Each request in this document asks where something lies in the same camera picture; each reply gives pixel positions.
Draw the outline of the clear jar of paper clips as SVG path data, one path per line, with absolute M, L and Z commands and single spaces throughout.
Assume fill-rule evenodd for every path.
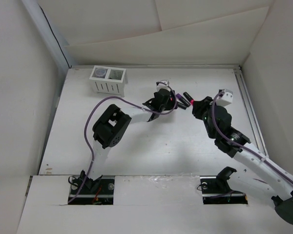
M 93 77 L 95 78 L 105 78 L 107 70 L 105 68 L 96 68 Z

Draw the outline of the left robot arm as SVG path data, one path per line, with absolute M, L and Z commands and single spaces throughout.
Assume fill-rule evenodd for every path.
M 109 99 L 119 99 L 130 108 L 120 108 L 111 104 L 98 118 L 92 127 L 93 144 L 87 139 L 87 127 L 96 109 Z M 154 97 L 143 103 L 142 106 L 130 103 L 120 97 L 110 96 L 101 100 L 90 113 L 84 128 L 84 138 L 91 151 L 91 161 L 85 176 L 82 178 L 81 187 L 88 193 L 94 193 L 99 188 L 102 169 L 109 151 L 122 139 L 128 126 L 139 122 L 151 122 L 160 115 L 168 115 L 177 107 L 175 92 L 170 86 L 159 88 Z

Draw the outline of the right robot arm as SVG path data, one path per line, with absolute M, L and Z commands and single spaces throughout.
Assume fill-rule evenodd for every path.
M 293 175 L 264 155 L 242 132 L 231 125 L 225 106 L 231 104 L 223 93 L 192 102 L 192 114 L 202 120 L 208 137 L 230 158 L 243 164 L 259 179 L 244 178 L 236 169 L 225 167 L 216 176 L 217 189 L 252 195 L 272 206 L 284 221 L 293 225 Z

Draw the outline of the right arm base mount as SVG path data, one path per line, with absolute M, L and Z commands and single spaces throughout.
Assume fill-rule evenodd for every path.
M 204 205 L 248 205 L 245 193 L 234 191 L 229 187 L 228 180 L 237 170 L 231 167 L 224 168 L 217 175 L 200 176 L 200 184 L 196 190 L 202 193 Z

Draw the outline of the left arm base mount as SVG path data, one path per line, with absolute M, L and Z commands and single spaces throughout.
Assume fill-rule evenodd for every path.
M 84 175 L 80 177 L 70 176 L 68 205 L 113 205 L 115 177 L 102 176 L 97 180 L 87 178 L 81 191 L 79 188 Z

